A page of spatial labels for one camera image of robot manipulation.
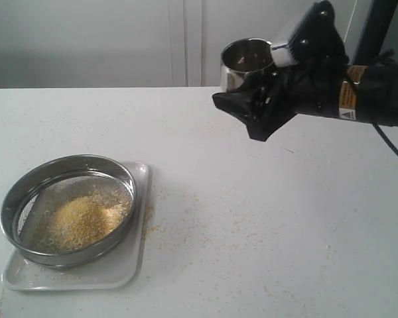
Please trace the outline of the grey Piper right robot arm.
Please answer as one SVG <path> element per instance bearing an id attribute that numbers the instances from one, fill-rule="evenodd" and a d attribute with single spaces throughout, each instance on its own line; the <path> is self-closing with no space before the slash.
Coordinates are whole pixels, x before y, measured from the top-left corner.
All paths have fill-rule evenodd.
<path id="1" fill-rule="evenodd" d="M 302 20 L 286 41 L 287 65 L 255 89 L 215 93 L 217 109 L 266 141 L 296 115 L 398 127 L 398 65 L 352 65 L 333 22 Z"/>

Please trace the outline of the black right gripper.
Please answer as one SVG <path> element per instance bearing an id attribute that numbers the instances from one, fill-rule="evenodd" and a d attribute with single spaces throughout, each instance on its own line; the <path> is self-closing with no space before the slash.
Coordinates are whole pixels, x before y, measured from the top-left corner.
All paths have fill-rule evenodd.
<path id="1" fill-rule="evenodd" d="M 258 88 L 215 93 L 217 109 L 248 124 L 248 135 L 265 142 L 290 121 L 301 108 L 316 107 L 330 96 L 335 86 L 335 65 L 348 61 L 336 27 L 323 51 L 305 63 L 277 68 Z"/>

